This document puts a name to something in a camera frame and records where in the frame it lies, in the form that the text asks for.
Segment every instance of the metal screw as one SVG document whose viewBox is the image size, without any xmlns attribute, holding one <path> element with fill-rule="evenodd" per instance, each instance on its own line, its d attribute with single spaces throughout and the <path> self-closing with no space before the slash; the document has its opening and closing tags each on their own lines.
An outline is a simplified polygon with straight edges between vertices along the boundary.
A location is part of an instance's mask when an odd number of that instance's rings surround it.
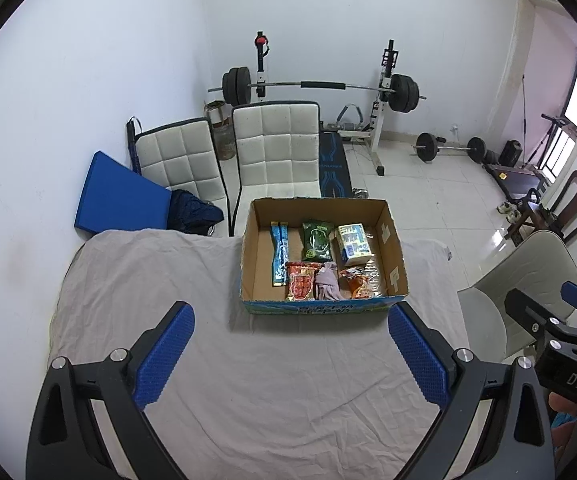
<svg viewBox="0 0 577 480">
<path fill-rule="evenodd" d="M 457 351 L 457 358 L 464 363 L 469 363 L 474 357 L 475 355 L 468 348 L 460 348 Z"/>
<path fill-rule="evenodd" d="M 533 366 L 532 362 L 528 357 L 518 357 L 517 364 L 520 365 L 524 370 L 528 370 L 531 366 Z"/>
<path fill-rule="evenodd" d="M 65 357 L 56 357 L 53 359 L 53 362 L 50 364 L 52 368 L 55 370 L 59 370 L 60 368 L 64 368 L 66 366 L 66 358 Z"/>
<path fill-rule="evenodd" d="M 110 353 L 110 360 L 115 361 L 116 363 L 119 363 L 120 361 L 123 361 L 124 359 L 126 359 L 127 355 L 128 355 L 128 352 L 126 350 L 124 350 L 123 348 L 115 348 Z"/>
</svg>

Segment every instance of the barbell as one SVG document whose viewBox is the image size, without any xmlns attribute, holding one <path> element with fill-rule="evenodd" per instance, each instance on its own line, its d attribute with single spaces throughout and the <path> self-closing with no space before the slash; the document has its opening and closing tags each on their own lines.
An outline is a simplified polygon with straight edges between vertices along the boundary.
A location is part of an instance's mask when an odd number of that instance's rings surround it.
<svg viewBox="0 0 577 480">
<path fill-rule="evenodd" d="M 237 106 L 251 102 L 251 88 L 267 86 L 299 86 L 301 88 L 322 88 L 333 90 L 346 90 L 358 88 L 361 90 L 374 90 L 388 94 L 388 105 L 395 112 L 408 113 L 417 107 L 420 99 L 426 99 L 419 95 L 417 83 L 407 75 L 393 74 L 391 88 L 377 88 L 372 86 L 351 85 L 331 81 L 286 81 L 271 83 L 251 83 L 251 72 L 248 67 L 241 66 L 232 68 L 222 76 L 222 86 L 209 88 L 209 92 L 224 94 L 224 101 Z"/>
<path fill-rule="evenodd" d="M 431 134 L 423 133 L 419 134 L 417 142 L 413 148 L 417 152 L 417 156 L 424 162 L 430 162 L 433 160 L 440 150 L 439 143 L 446 142 L 443 137 L 436 137 Z M 452 146 L 442 146 L 442 150 L 458 150 L 461 152 L 468 152 L 468 156 L 478 164 L 481 164 L 489 157 L 489 151 L 486 149 L 486 143 L 483 139 L 479 137 L 473 137 L 468 141 L 466 148 L 457 148 Z"/>
</svg>

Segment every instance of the snack package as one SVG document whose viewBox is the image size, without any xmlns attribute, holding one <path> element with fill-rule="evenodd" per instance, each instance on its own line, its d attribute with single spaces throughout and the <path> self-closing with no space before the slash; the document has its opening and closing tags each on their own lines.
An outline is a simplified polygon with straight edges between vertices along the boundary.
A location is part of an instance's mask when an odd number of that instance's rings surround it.
<svg viewBox="0 0 577 480">
<path fill-rule="evenodd" d="M 372 248 L 376 247 L 377 240 L 376 236 L 370 233 L 366 233 L 366 240 L 368 240 L 368 245 Z M 370 260 L 366 264 L 362 265 L 364 269 L 364 274 L 368 276 L 368 283 L 373 289 L 373 296 L 378 298 L 380 296 L 388 296 L 386 292 L 386 278 L 383 276 L 382 270 L 380 270 L 379 263 L 377 262 L 377 256 L 373 253 Z"/>
<path fill-rule="evenodd" d="M 369 282 L 370 278 L 360 267 L 344 269 L 339 273 L 339 276 L 348 280 L 352 300 L 369 300 L 374 296 L 373 288 Z"/>
<path fill-rule="evenodd" d="M 365 264 L 373 256 L 362 224 L 337 227 L 337 243 L 341 262 L 345 267 Z"/>
<path fill-rule="evenodd" d="M 315 262 L 289 262 L 286 264 L 288 273 L 288 301 L 315 299 L 315 273 L 321 264 Z"/>
<path fill-rule="evenodd" d="M 303 259 L 307 262 L 330 262 L 333 224 L 309 220 L 302 224 Z"/>
<path fill-rule="evenodd" d="M 273 286 L 286 285 L 286 263 L 288 261 L 288 224 L 286 222 L 271 222 L 270 235 L 275 246 L 272 263 Z"/>
</svg>

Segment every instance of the purple cloth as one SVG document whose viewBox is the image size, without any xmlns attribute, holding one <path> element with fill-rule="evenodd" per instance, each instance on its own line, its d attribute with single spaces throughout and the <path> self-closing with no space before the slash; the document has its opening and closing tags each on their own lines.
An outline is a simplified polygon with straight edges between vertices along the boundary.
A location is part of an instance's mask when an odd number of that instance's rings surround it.
<svg viewBox="0 0 577 480">
<path fill-rule="evenodd" d="M 337 281 L 337 265 L 326 262 L 315 274 L 315 294 L 318 300 L 344 300 Z"/>
</svg>

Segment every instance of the treadmill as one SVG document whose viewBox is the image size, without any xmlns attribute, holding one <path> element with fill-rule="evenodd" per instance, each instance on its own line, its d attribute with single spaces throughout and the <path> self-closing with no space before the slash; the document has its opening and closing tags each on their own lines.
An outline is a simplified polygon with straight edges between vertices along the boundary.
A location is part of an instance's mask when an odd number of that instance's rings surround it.
<svg viewBox="0 0 577 480">
<path fill-rule="evenodd" d="M 542 117 L 551 122 L 551 127 L 521 168 L 509 168 L 507 166 L 486 163 L 483 165 L 484 169 L 488 171 L 492 178 L 495 179 L 495 182 L 497 182 L 497 185 L 506 196 L 506 200 L 510 203 L 515 203 L 517 200 L 525 198 L 531 189 L 537 190 L 537 193 L 539 193 L 540 196 L 543 196 L 546 188 L 550 185 L 545 177 L 527 170 L 526 166 L 530 164 L 530 161 L 533 160 L 533 157 L 537 154 L 539 148 L 541 148 L 544 142 L 546 142 L 546 149 L 543 150 L 542 155 L 537 162 L 537 167 L 539 168 L 546 157 L 549 147 L 553 140 L 555 140 L 557 130 L 559 128 L 571 126 L 572 123 L 566 117 L 551 117 L 546 114 L 542 114 Z"/>
</svg>

